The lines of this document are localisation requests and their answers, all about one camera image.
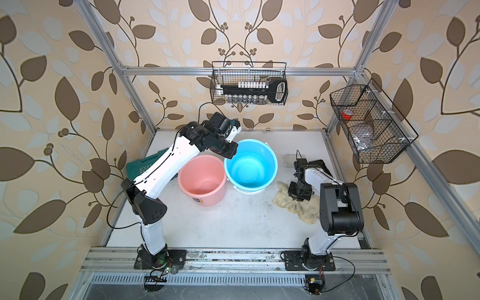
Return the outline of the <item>beige cleaning cloth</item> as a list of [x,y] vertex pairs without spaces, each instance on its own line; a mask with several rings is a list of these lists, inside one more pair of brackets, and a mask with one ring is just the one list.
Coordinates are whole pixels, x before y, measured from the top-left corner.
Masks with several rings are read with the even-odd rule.
[[288,185],[278,182],[278,192],[273,199],[273,203],[279,208],[288,210],[290,213],[298,215],[303,222],[313,225],[319,220],[320,198],[315,194],[309,201],[294,200],[288,195]]

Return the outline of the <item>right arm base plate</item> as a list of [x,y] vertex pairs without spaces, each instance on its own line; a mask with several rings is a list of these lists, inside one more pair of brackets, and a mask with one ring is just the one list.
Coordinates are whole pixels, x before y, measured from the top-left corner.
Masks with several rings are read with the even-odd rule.
[[316,256],[301,251],[283,251],[280,254],[285,264],[286,271],[335,271],[335,261],[330,253],[324,256]]

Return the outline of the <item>light blue plastic bucket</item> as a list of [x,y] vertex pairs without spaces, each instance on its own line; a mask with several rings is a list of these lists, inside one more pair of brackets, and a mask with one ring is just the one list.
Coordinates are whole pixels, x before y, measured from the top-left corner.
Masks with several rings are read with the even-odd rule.
[[234,188],[245,195],[264,191],[278,173],[278,159],[270,145],[256,139],[237,143],[237,152],[224,160],[224,170]]

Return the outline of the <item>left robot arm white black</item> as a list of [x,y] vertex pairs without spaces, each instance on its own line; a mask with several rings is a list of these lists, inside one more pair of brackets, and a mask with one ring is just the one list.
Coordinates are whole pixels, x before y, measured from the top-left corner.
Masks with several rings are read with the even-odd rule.
[[122,182],[122,191],[140,223],[143,238],[140,258],[148,268],[158,270],[170,265],[162,223],[167,206],[160,200],[161,191],[203,151],[211,150],[231,159],[238,147],[233,140],[240,132],[239,121],[222,116],[217,121],[190,122],[177,132],[172,146],[147,171],[132,181]]

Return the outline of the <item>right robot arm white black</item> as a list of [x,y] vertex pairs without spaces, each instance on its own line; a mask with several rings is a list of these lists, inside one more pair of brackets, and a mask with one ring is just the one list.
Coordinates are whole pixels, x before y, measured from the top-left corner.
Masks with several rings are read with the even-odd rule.
[[360,196],[355,183],[335,179],[323,160],[309,162],[299,158],[294,168],[297,181],[292,181],[287,191],[294,204],[312,204],[315,192],[319,196],[319,207],[313,216],[319,219],[321,228],[306,238],[300,254],[303,268],[319,270],[333,263],[330,248],[336,241],[355,237],[363,230]]

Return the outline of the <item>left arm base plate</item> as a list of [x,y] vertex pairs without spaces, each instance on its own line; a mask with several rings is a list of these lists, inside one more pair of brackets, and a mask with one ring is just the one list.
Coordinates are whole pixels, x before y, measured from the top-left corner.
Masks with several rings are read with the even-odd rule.
[[160,270],[174,268],[180,270],[186,262],[187,251],[184,249],[163,250],[156,255],[150,254],[143,247],[137,250],[134,262],[135,270]]

